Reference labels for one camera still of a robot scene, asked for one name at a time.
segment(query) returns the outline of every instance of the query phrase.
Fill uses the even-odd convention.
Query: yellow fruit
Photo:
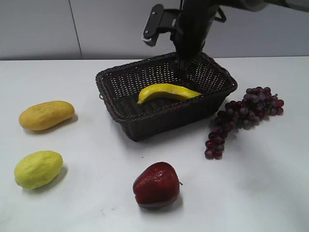
[[[137,103],[142,104],[155,98],[169,98],[184,101],[198,95],[200,95],[200,93],[182,86],[172,84],[154,84],[141,90],[139,94],[139,101]]]
[[[23,158],[15,167],[15,182],[35,189],[51,182],[61,170],[62,156],[54,151],[38,151]]]
[[[19,124],[25,129],[41,131],[73,117],[74,113],[74,107],[66,101],[49,101],[22,112]]]

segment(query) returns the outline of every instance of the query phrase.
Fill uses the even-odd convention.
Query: yellow-green fruit
[[[15,167],[15,182],[35,189],[51,182],[61,170],[62,156],[54,151],[38,151],[23,158]]]
[[[22,112],[19,124],[25,129],[41,131],[73,117],[74,113],[74,107],[66,101],[49,101]]]

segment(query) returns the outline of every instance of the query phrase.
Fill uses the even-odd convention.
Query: basket rim
[[[173,53],[168,53],[168,54],[156,56],[156,57],[153,57],[153,58],[147,58],[147,59],[140,60],[140,61],[134,61],[132,63],[119,65],[119,66],[115,66],[115,67],[108,68],[108,69],[105,69],[103,71],[100,71],[96,76],[96,83],[97,83],[99,90],[101,89],[103,91],[103,93],[101,93],[101,91],[100,91],[99,96],[100,96],[101,99],[104,100],[104,103],[105,103],[108,111],[110,112],[113,120],[115,120],[116,122],[121,123],[121,124],[126,124],[126,123],[132,123],[132,122],[135,122],[135,121],[147,120],[148,118],[152,118],[154,116],[161,116],[163,114],[169,113],[169,112],[177,110],[179,108],[187,107],[190,104],[198,103],[200,101],[205,101],[207,99],[210,99],[211,97],[217,97],[219,94],[220,95],[229,95],[230,93],[234,92],[238,87],[236,80],[230,75],[230,73],[226,69],[224,69],[219,64],[217,64],[214,61],[213,58],[209,57],[207,54],[205,54],[203,52],[201,52],[201,53],[204,56],[206,56],[207,58],[209,58],[213,62],[213,65],[215,65],[218,68],[218,71],[222,72],[223,75],[231,81],[232,84],[231,84],[230,87],[226,87],[224,89],[216,90],[216,91],[210,92],[208,94],[201,94],[197,97],[187,99],[187,100],[184,100],[184,101],[179,101],[179,102],[175,102],[175,103],[172,103],[172,104],[169,104],[169,105],[166,105],[166,106],[162,106],[159,109],[152,110],[150,113],[148,112],[148,113],[145,113],[145,114],[136,114],[136,115],[133,115],[133,116],[125,116],[125,115],[119,113],[119,111],[114,107],[114,101],[111,99],[105,85],[103,84],[103,75],[105,73],[120,71],[120,68],[123,71],[124,69],[132,68],[136,65],[141,65],[141,64],[149,62],[149,61],[161,60],[163,57],[168,57],[168,56],[175,54],[173,52]]]

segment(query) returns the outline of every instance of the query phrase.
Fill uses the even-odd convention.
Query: red apple
[[[165,162],[149,166],[133,184],[136,202],[142,208],[172,204],[179,195],[179,180],[174,168]]]

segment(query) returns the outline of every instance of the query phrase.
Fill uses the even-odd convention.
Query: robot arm
[[[177,65],[184,68],[203,49],[212,22],[225,22],[220,5],[258,12],[266,5],[275,4],[309,12],[309,0],[181,0],[179,9],[152,8],[142,39],[155,46],[160,33],[171,32],[170,40],[176,48]]]

